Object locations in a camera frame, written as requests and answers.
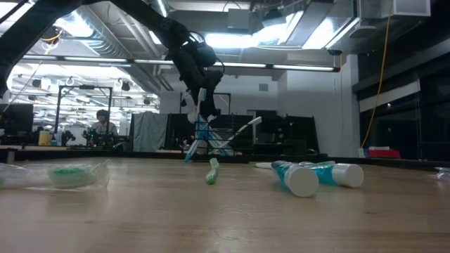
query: plastic bag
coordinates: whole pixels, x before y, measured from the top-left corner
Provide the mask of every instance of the plastic bag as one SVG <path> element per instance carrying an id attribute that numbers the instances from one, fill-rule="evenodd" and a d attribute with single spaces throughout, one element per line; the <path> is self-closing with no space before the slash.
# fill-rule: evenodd
<path id="1" fill-rule="evenodd" d="M 439 173 L 436 174 L 435 179 L 450 182 L 450 168 L 436 167 L 435 169 L 439 170 Z"/>
<path id="2" fill-rule="evenodd" d="M 108 160 L 99 164 L 0 164 L 0 188 L 106 188 Z"/>

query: person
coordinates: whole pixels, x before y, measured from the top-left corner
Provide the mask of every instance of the person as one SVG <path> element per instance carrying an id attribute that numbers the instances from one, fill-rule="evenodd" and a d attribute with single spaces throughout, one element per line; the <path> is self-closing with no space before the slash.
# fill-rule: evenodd
<path id="1" fill-rule="evenodd" d="M 98 122 L 93 123 L 91 129 L 95 129 L 97 134 L 113 133 L 115 136 L 117 136 L 117 127 L 112 122 L 110 122 L 109 131 L 106 132 L 106 124 L 108 123 L 109 117 L 110 113 L 107 110 L 99 110 L 97 112 Z"/>

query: workbench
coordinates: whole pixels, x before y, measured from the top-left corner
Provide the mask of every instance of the workbench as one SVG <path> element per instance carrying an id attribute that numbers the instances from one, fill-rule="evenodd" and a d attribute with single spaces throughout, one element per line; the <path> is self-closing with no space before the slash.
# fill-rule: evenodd
<path id="1" fill-rule="evenodd" d="M 221 164 L 208 186 L 207 163 L 111 158 L 107 190 L 0 190 L 1 252 L 449 251 L 450 183 L 361 166 L 362 188 L 298 198 L 251 164 Z"/>

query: black robotic arm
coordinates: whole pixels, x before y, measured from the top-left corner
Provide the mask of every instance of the black robotic arm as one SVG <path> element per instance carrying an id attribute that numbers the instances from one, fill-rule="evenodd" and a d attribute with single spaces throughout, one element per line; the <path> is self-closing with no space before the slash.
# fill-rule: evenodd
<path id="1" fill-rule="evenodd" d="M 55 21 L 84 4 L 102 0 L 38 0 L 2 37 L 0 37 L 0 96 L 8 90 L 6 80 L 13 67 L 41 38 Z M 118 8 L 152 30 L 161 43 L 169 49 L 167 60 L 172 60 L 191 91 L 197 105 L 200 88 L 207 89 L 201 103 L 203 117 L 216 115 L 212 94 L 223 74 L 218 70 L 205 70 L 216 62 L 214 50 L 204 41 L 192 38 L 181 23 L 165 18 L 142 0 L 111 0 Z"/>

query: white wall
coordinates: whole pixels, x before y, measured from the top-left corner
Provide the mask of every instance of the white wall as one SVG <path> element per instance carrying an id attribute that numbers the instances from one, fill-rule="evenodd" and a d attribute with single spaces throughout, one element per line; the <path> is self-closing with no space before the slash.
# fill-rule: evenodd
<path id="1" fill-rule="evenodd" d="M 160 113 L 179 113 L 180 91 L 186 87 L 172 77 L 166 78 L 175 91 L 161 93 Z M 259 91 L 259 84 L 268 84 L 269 91 Z M 277 110 L 278 83 L 271 77 L 224 76 L 216 88 L 216 93 L 231 93 L 231 113 L 246 115 L 247 110 Z M 216 107 L 226 114 L 228 105 L 219 97 L 215 97 Z"/>
<path id="2" fill-rule="evenodd" d="M 322 153 L 356 157 L 359 110 L 352 93 L 356 82 L 356 56 L 347 59 L 340 73 L 287 71 L 278 81 L 278 115 L 314 117 Z"/>
<path id="3" fill-rule="evenodd" d="M 358 82 L 356 56 L 347 57 L 339 73 L 287 71 L 278 82 L 271 77 L 225 76 L 216 92 L 231 93 L 231 112 L 246 115 L 247 110 L 277 110 L 278 115 L 314 117 L 322 153 L 331 157 L 357 157 L 359 147 L 359 104 L 352 92 Z M 259 84 L 269 84 L 260 92 Z M 177 79 L 176 89 L 161 94 L 161 113 L 179 113 L 180 91 L 186 87 Z M 216 98 L 217 107 L 224 103 Z"/>

